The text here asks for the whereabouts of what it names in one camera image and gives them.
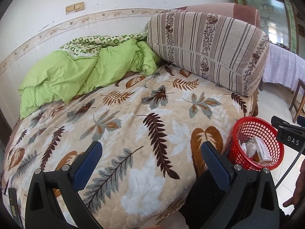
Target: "leaf pattern blanket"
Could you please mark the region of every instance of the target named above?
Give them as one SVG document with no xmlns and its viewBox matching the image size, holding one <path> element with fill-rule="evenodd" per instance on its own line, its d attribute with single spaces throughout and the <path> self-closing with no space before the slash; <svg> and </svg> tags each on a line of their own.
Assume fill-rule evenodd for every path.
<svg viewBox="0 0 305 229">
<path fill-rule="evenodd" d="M 140 74 L 76 97 L 68 106 L 42 106 L 19 125 L 6 150 L 1 178 L 17 189 L 24 225 L 33 172 L 71 164 L 97 140 L 103 155 L 79 194 L 103 228 L 144 228 L 177 211 L 205 170 L 200 145 L 227 149 L 235 122 L 251 114 L 244 98 L 173 65 L 152 76 Z M 74 224 L 59 190 L 66 220 Z"/>
</svg>

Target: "wall switch panel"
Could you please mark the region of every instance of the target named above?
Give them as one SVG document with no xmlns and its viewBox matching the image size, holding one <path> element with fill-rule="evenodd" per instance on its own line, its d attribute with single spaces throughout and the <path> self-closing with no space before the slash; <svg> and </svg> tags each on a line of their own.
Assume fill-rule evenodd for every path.
<svg viewBox="0 0 305 229">
<path fill-rule="evenodd" d="M 66 15 L 68 15 L 70 13 L 82 11 L 84 9 L 85 9 L 85 3 L 84 2 L 72 4 L 72 5 L 66 6 Z"/>
</svg>

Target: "striped pillow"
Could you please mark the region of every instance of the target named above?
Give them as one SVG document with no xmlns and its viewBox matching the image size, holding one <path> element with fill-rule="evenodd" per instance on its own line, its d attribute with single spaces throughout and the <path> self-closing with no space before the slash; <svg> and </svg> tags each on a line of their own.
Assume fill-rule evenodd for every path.
<svg viewBox="0 0 305 229">
<path fill-rule="evenodd" d="M 257 89 L 269 48 L 253 25 L 182 10 L 154 15 L 147 43 L 162 59 L 243 96 Z"/>
</svg>

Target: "red mesh basket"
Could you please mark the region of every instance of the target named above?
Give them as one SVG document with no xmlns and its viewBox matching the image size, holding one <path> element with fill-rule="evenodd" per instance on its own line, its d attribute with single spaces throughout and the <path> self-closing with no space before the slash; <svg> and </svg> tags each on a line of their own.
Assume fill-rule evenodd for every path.
<svg viewBox="0 0 305 229">
<path fill-rule="evenodd" d="M 236 122 L 233 127 L 231 148 L 228 159 L 233 164 L 240 164 L 247 170 L 261 170 L 261 166 L 248 158 L 240 148 L 240 143 L 248 141 L 254 136 L 264 140 L 269 153 L 272 157 L 272 163 L 269 169 L 275 169 L 280 165 L 284 158 L 284 145 L 276 140 L 277 130 L 268 122 L 256 117 L 243 117 Z"/>
</svg>

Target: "tiled floor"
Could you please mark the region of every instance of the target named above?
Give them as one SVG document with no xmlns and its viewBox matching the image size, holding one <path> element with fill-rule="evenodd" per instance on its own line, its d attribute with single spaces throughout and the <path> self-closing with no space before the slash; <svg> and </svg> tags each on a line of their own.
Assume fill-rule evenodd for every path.
<svg viewBox="0 0 305 229">
<path fill-rule="evenodd" d="M 277 84 L 265 84 L 264 90 L 260 91 L 258 96 L 258 117 L 270 123 L 272 116 L 276 115 L 293 124 L 292 118 L 295 116 L 295 111 L 294 109 L 291 112 L 289 111 L 292 98 L 293 95 L 285 87 Z M 296 155 L 297 152 L 295 150 L 285 146 L 283 162 L 278 168 L 271 171 L 275 184 L 284 175 Z M 286 214 L 290 214 L 293 211 L 293 206 L 283 208 L 282 204 L 293 195 L 295 182 L 299 176 L 299 170 L 304 158 L 305 156 L 301 155 L 293 169 L 277 188 L 279 206 Z M 179 212 L 176 212 L 167 220 L 163 221 L 161 225 L 163 229 L 188 229 L 184 217 Z"/>
</svg>

